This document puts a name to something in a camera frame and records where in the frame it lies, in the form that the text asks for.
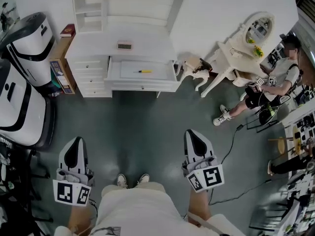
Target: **gray floor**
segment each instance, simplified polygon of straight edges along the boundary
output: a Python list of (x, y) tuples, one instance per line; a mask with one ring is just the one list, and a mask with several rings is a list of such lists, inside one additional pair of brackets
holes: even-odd
[[(219, 105), (233, 107), (238, 103), (242, 88), (222, 82), (206, 98), (194, 91), (197, 81), (186, 78), (176, 93), (115, 91), (112, 99), (84, 99), (80, 93), (56, 98), (58, 109), (55, 134), (49, 151), (40, 161), (55, 176), (58, 154), (72, 138), (81, 136), (86, 141), (89, 168), (95, 172), (96, 187), (91, 198), (100, 201), (104, 186), (115, 183), (118, 173), (127, 176), (135, 185), (143, 173), (152, 181), (164, 185), (181, 215), (189, 202), (189, 183), (183, 178), (184, 132), (191, 128), (212, 141), (219, 161), (231, 146), (232, 135), (238, 125), (245, 123), (246, 114), (227, 121), (220, 127), (212, 124), (220, 114)], [(269, 179), (267, 163), (277, 155), (277, 145), (268, 138), (284, 136), (283, 126), (277, 125), (259, 134), (243, 128), (236, 134), (231, 154), (224, 162), (225, 185), (214, 191), (212, 203), (239, 196), (245, 190)], [(276, 180), (250, 191), (241, 198), (211, 207), (213, 214), (224, 214), (246, 235), (256, 205), (267, 202), (285, 179)], [(54, 224), (66, 225), (70, 207), (54, 202), (52, 181), (36, 179), (35, 189), (43, 201), (37, 203), (49, 211)]]

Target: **pen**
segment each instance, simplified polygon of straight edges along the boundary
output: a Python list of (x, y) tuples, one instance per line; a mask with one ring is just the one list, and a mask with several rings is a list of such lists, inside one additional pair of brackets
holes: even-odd
[(140, 71), (136, 71), (134, 73), (152, 73), (152, 70), (140, 70)]

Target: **mirror frame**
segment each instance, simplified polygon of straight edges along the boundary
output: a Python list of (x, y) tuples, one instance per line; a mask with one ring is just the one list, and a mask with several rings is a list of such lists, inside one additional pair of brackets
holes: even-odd
[[(265, 38), (263, 40), (261, 40), (259, 43), (250, 44), (246, 41), (247, 31), (252, 26), (253, 22), (255, 22), (256, 20), (258, 20), (260, 18), (269, 18), (271, 20), (271, 29), (266, 34)], [(247, 20), (247, 22), (244, 25), (244, 33), (243, 33), (243, 37), (242, 37), (243, 44), (247, 47), (250, 47), (250, 48), (254, 47), (255, 45), (262, 47), (262, 45), (268, 40), (270, 35), (273, 33), (274, 28), (275, 28), (275, 16), (274, 15), (272, 15), (269, 12), (258, 12), (256, 14), (254, 14), (250, 19)]]

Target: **man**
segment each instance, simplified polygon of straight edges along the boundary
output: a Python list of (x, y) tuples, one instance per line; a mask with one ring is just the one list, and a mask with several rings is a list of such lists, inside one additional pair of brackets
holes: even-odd
[(284, 40), (284, 54), (287, 58), (281, 59), (276, 63), (275, 69), (263, 67), (265, 73), (277, 78), (275, 86), (262, 85), (262, 92), (254, 92), (251, 87), (245, 89), (247, 95), (236, 107), (231, 110), (221, 105), (222, 115), (213, 120), (215, 126), (219, 126), (226, 120), (230, 120), (238, 116), (246, 109), (253, 109), (263, 106), (273, 101), (277, 95), (285, 95), (294, 85), (299, 77), (298, 53), (301, 47), (299, 39), (294, 35), (287, 36)]
[(275, 166), (271, 161), (268, 163), (268, 174), (285, 174), (290, 171), (297, 171), (306, 169), (307, 164), (312, 160), (315, 156), (313, 154), (313, 141), (312, 139), (307, 140), (308, 148), (304, 147), (303, 150), (305, 151), (301, 155), (298, 155), (280, 165)]
[(2, 29), (3, 31), (7, 30), (11, 24), (13, 24), (13, 19), (10, 17), (10, 12), (15, 10), (15, 7), (12, 8), (11, 10), (7, 10), (6, 6), (7, 6), (7, 2), (5, 2), (3, 5), (2, 5), (2, 12), (1, 12), (1, 23), (2, 23)]
[(245, 236), (223, 215), (211, 216), (206, 191), (190, 191), (190, 216), (201, 218), (203, 226), (179, 215), (164, 187), (149, 182), (144, 174), (133, 189), (128, 189), (126, 177), (118, 175), (117, 186), (102, 190), (96, 226), (91, 229), (89, 207), (73, 207), (68, 228), (58, 227), (55, 236)]

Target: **white dresser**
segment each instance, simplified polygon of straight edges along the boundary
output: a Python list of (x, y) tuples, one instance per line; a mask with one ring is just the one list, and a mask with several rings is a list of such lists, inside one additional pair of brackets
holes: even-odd
[[(113, 90), (175, 92), (169, 33), (183, 0), (73, 0), (76, 36), (66, 59), (83, 97)], [(130, 50), (118, 43), (131, 44)]]

